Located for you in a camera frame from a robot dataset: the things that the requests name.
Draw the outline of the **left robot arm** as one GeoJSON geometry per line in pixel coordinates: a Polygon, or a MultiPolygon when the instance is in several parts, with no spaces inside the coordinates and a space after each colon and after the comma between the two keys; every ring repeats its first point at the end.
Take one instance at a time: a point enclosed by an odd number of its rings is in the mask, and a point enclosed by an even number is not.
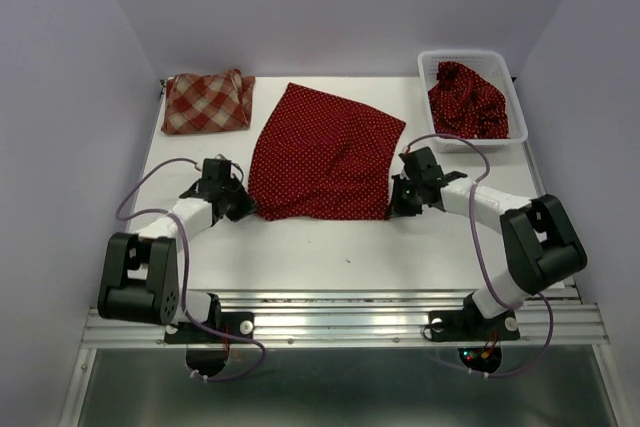
{"type": "Polygon", "coordinates": [[[169,209],[149,208],[129,216],[116,210],[123,221],[144,215],[158,217],[134,232],[113,234],[106,246],[97,309],[104,319],[167,326],[188,322],[199,340],[216,337],[246,342],[223,326],[220,301],[207,296],[205,306],[192,313],[188,303],[189,242],[226,218],[237,222],[252,215],[256,203],[233,171],[239,166],[218,156],[198,163],[185,158],[200,172],[196,180],[169,209]]]}

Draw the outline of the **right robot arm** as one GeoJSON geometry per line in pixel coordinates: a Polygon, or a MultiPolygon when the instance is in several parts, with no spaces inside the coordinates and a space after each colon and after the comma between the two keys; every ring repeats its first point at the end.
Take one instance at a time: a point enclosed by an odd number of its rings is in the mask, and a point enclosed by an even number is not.
{"type": "Polygon", "coordinates": [[[459,171],[446,173],[428,147],[401,154],[393,176],[388,213],[415,217],[424,208],[468,218],[502,238],[506,268],[481,273],[485,284],[457,310],[433,311],[424,329],[433,342],[520,337],[515,312],[525,300],[573,276],[587,265],[586,251],[561,201],[550,194],[535,199],[487,188],[459,171]]]}

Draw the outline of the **red plaid skirt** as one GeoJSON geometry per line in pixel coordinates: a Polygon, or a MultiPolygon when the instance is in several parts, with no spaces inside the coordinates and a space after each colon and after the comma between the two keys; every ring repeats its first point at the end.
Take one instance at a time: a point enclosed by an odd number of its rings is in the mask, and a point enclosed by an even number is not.
{"type": "Polygon", "coordinates": [[[161,131],[213,134],[250,128],[256,78],[232,69],[220,74],[178,74],[166,81],[161,131]]]}

